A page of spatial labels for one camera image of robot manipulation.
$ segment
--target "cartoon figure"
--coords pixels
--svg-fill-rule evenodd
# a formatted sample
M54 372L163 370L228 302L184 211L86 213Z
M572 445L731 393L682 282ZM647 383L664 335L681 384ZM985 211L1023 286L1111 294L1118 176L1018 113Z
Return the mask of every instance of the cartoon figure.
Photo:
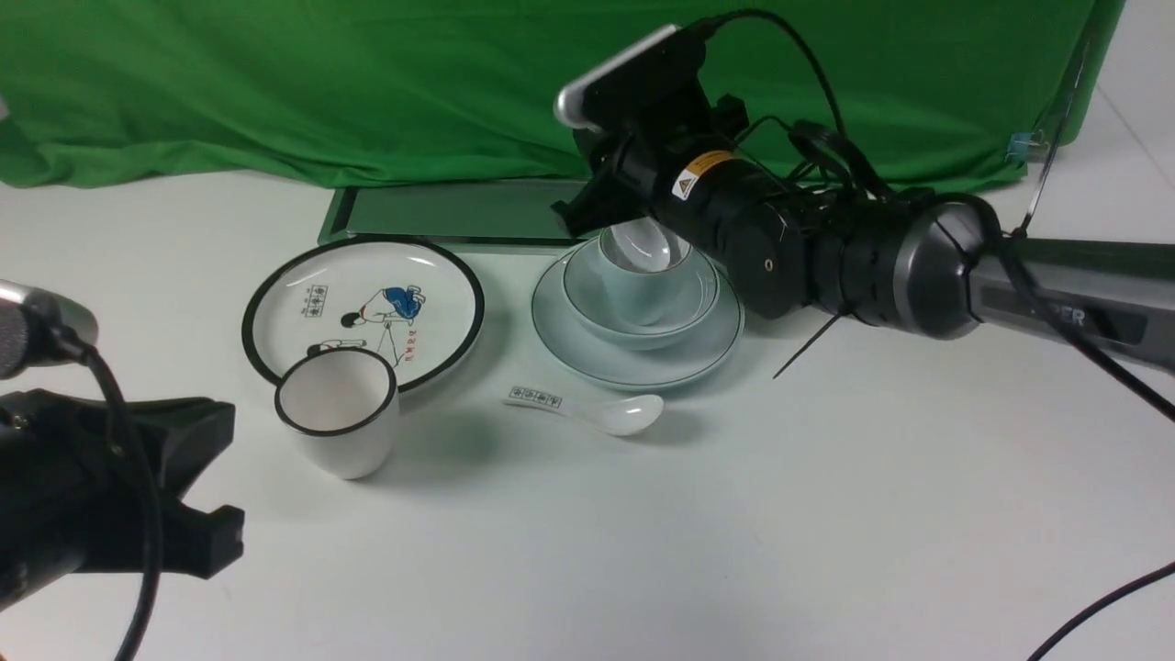
M414 350L412 348L408 348L408 345L415 344L414 337L416 332L411 330L407 342L400 343L402 348L407 348L407 351L401 351L397 350L391 325L392 323L412 325L416 316L421 312L421 308L424 306L424 301L425 298L421 294L421 288L415 284L403 288L389 286L380 289L358 311L344 313L340 323L342 323L343 328L355 328L364 323L383 323L383 333L380 336L380 345L376 348L376 353L388 359L388 363L392 367L396 367L404 356Z
M363 349L365 346L367 346L367 340L323 340L317 345L310 345L310 348L306 350L306 356L318 356L322 352L337 350L340 348Z
M407 288L380 289L358 311L349 311L343 315L343 328L355 328L369 321L377 323L404 321L411 325L416 315L421 312L421 308L424 306L424 299L421 288L416 284L409 284Z

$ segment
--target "plate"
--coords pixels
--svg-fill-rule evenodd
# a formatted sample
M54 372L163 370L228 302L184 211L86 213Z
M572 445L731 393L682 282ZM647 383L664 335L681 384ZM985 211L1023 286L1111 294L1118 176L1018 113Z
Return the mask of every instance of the plate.
M408 393L469 353L484 315L481 282L452 252L358 237L298 255L267 277L244 310L241 340L274 385L309 355L356 348L387 359Z
M563 271L563 286L571 306L591 323L624 336L666 336L698 323L718 299L718 269L699 250L691 250L682 264L682 288L673 305L659 321L642 325L616 312L604 288L600 270L607 264L597 243L578 248Z
M531 297L535 332L548 352L575 375L617 391L666 391L692 384L717 370L738 345L746 313L724 275L718 301L682 342L653 351L633 351L605 343L588 332L563 295L563 271L571 256L552 263Z

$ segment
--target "cup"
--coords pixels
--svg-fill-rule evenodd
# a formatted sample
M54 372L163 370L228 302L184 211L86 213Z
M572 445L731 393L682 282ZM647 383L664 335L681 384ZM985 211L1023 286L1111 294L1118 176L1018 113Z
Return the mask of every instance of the cup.
M356 480L391 454L400 418L396 373L367 350L329 350L286 373L274 409L302 454L337 478Z
M640 325L656 323L689 281L679 268L693 247L657 221L643 217L599 235L600 277L616 312Z

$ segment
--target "warning label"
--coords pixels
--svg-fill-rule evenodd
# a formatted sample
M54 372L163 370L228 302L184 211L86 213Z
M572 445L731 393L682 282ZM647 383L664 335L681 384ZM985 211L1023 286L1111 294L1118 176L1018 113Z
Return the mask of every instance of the warning label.
M677 175L677 180L673 181L673 196L679 200L689 200L690 191L693 190L693 186L698 182L698 178L706 173L710 168L716 164L728 161L734 157L734 154L724 150L706 151L698 157L690 161L690 164L685 166L682 174Z

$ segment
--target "spoon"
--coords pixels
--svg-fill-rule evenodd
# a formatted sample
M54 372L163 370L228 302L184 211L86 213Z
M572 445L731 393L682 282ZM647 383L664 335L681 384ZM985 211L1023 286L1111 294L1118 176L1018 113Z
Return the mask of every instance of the spoon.
M665 400L657 396L640 396L619 402L583 405L523 386L510 389L510 393L502 398L502 404L549 411L564 418L578 420L612 437L639 434L656 423L662 412L665 411Z
M629 263L645 272L669 268L673 261L669 236L650 217L630 220L612 228L612 238Z

